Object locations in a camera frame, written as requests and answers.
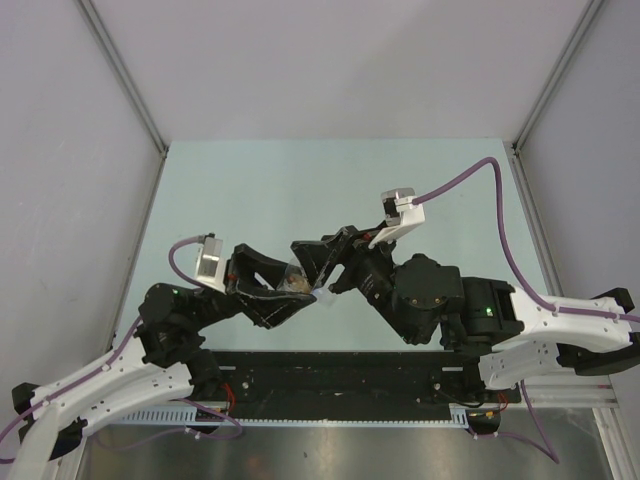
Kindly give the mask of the clear pill bottle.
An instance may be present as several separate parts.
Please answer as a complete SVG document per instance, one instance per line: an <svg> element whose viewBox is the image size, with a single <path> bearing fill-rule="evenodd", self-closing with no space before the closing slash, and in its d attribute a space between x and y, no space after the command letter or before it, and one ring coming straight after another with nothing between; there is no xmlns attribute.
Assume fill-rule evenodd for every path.
<svg viewBox="0 0 640 480"><path fill-rule="evenodd" d="M303 269L299 265L289 264L286 267L284 275L278 285L278 290L291 293L310 294L312 292L312 286Z"/></svg>

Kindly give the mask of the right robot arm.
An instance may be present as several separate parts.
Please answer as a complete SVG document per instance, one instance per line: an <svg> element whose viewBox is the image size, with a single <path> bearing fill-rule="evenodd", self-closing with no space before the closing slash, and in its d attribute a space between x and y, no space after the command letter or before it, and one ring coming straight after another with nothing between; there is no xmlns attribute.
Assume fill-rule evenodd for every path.
<svg viewBox="0 0 640 480"><path fill-rule="evenodd" d="M521 288L464 277L422 253L396 264L392 251L403 232L348 226L291 249L313 288L341 266L330 291L358 290L405 343L427 344L439 331L445 350L477 360L461 376L473 401L561 368L600 376L638 365L639 335L622 317L630 308L623 290L590 301L551 297L544 309Z"/></svg>

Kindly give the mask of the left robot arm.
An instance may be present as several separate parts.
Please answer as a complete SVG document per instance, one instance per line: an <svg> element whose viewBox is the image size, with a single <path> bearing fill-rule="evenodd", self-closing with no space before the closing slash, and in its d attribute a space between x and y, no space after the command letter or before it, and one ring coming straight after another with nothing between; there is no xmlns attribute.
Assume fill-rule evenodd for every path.
<svg viewBox="0 0 640 480"><path fill-rule="evenodd" d="M121 416L165 401L210 399L227 386L214 353L202 346L201 331L239 314L258 327L275 328L313 304L313 292L325 280L321 268L301 254L286 263L241 244L224 259L212 235L177 242L169 263L191 245L200 247L195 274L174 271L184 287L153 285L115 349L61 380L13 389L17 417L7 432L16 430L26 441L51 420L45 458L54 460Z"/></svg>

